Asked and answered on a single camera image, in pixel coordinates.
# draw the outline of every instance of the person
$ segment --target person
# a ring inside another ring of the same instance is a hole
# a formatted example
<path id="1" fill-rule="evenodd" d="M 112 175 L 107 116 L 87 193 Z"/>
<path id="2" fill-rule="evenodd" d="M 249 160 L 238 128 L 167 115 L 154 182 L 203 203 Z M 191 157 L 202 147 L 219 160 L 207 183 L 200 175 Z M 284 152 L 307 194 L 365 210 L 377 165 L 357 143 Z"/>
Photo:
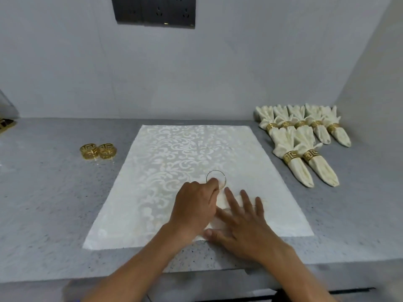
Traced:
<path id="1" fill-rule="evenodd" d="M 241 209 L 229 188 L 225 188 L 232 214 L 216 207 L 219 182 L 186 182 L 179 190 L 169 221 L 153 239 L 127 263 L 103 279 L 83 302 L 138 302 L 168 263 L 202 233 L 205 239 L 222 245 L 240 258 L 260 263 L 281 284 L 293 302 L 335 299 L 300 261 L 294 249 L 267 225 L 263 204 L 256 198 L 255 210 L 242 190 Z M 216 216 L 228 226 L 232 236 L 206 229 Z"/>

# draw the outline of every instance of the gray speckled countertop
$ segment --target gray speckled countertop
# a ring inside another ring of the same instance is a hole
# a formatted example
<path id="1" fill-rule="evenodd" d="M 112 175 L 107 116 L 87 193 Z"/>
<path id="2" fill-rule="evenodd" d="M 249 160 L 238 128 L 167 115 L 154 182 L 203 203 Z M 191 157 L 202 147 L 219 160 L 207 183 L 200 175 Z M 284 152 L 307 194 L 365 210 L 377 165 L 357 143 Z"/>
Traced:
<path id="1" fill-rule="evenodd" d="M 285 238 L 306 264 L 403 258 L 402 172 L 364 144 L 321 150 L 341 186 L 312 173 L 302 186 L 252 121 L 21 119 L 0 134 L 0 282 L 104 276 L 138 249 L 82 249 L 142 124 L 249 125 L 306 215 L 315 236 Z M 85 161 L 79 147 L 111 142 L 114 161 Z M 206 242 L 185 248 L 166 272 L 250 267 Z"/>

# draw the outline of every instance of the person's right hand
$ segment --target person's right hand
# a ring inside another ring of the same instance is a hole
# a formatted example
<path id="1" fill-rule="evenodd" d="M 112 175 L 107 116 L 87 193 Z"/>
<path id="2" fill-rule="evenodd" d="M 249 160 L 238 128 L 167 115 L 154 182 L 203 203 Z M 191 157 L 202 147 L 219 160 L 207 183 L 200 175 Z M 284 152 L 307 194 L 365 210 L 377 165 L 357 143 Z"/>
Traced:
<path id="1" fill-rule="evenodd" d="M 268 269 L 274 268 L 285 254 L 293 252 L 292 247 L 283 242 L 267 225 L 259 197 L 256 198 L 255 212 L 244 190 L 241 191 L 244 209 L 239 207 L 228 187 L 224 191 L 232 215 L 217 208 L 216 216 L 227 224 L 232 237 L 225 236 L 220 230 L 207 229 L 204 231 L 205 239 L 223 245 L 240 258 L 257 261 Z"/>

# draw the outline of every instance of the folded napkin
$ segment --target folded napkin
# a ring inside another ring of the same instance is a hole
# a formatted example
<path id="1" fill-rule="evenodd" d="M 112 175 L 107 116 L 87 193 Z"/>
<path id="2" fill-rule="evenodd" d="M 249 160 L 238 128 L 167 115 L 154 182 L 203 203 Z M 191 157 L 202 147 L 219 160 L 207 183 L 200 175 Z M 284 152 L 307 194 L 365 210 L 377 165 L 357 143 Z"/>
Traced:
<path id="1" fill-rule="evenodd" d="M 339 121 L 340 116 L 337 117 L 337 107 L 334 106 L 332 109 L 329 106 L 320 106 L 320 112 L 323 118 L 323 124 L 329 131 L 329 133 L 335 137 L 335 139 L 345 147 L 351 146 L 351 141 L 349 136 L 347 135 L 344 128 L 340 127 Z"/>
<path id="2" fill-rule="evenodd" d="M 256 112 L 259 115 L 260 119 L 260 124 L 259 127 L 261 129 L 264 129 L 269 133 L 270 135 L 270 130 L 274 127 L 277 127 L 277 124 L 275 123 L 275 115 L 273 112 L 273 107 L 272 106 L 262 106 L 256 107 Z"/>
<path id="3" fill-rule="evenodd" d="M 295 132 L 295 141 L 298 155 L 303 157 L 309 166 L 318 174 L 318 176 L 330 186 L 340 185 L 337 175 L 317 151 L 322 147 L 322 143 L 315 144 L 315 137 L 312 127 L 301 126 Z"/>
<path id="4" fill-rule="evenodd" d="M 288 114 L 287 106 L 277 105 L 273 107 L 273 111 L 275 113 L 275 123 L 278 127 L 287 128 L 287 130 L 294 130 L 294 125 L 298 122 L 298 119 L 293 115 Z"/>
<path id="5" fill-rule="evenodd" d="M 308 125 L 305 120 L 305 106 L 291 106 L 287 105 L 290 116 L 294 116 L 298 119 L 298 122 L 294 124 L 294 127 L 298 130 L 301 126 Z"/>
<path id="6" fill-rule="evenodd" d="M 298 148 L 294 147 L 295 128 L 273 128 L 270 137 L 275 143 L 273 153 L 283 159 L 293 172 L 294 176 L 305 186 L 314 187 L 314 181 L 304 162 L 298 155 Z"/>
<path id="7" fill-rule="evenodd" d="M 319 110 L 319 106 L 305 104 L 305 115 L 307 115 L 305 121 L 314 129 L 319 141 L 323 144 L 330 144 L 330 135 L 326 127 L 323 125 L 323 117 Z"/>

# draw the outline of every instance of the electrical outlet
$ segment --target electrical outlet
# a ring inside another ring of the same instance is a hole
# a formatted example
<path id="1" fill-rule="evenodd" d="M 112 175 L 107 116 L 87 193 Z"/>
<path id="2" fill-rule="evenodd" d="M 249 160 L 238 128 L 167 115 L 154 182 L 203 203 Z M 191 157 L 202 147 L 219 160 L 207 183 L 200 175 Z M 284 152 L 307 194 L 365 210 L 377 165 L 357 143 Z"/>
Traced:
<path id="1" fill-rule="evenodd" d="M 169 23 L 195 26 L 196 0 L 169 0 Z"/>
<path id="2" fill-rule="evenodd" d="M 169 9 L 166 0 L 141 0 L 145 23 L 169 24 Z"/>
<path id="3" fill-rule="evenodd" d="M 140 0 L 112 0 L 112 5 L 117 22 L 143 23 Z"/>

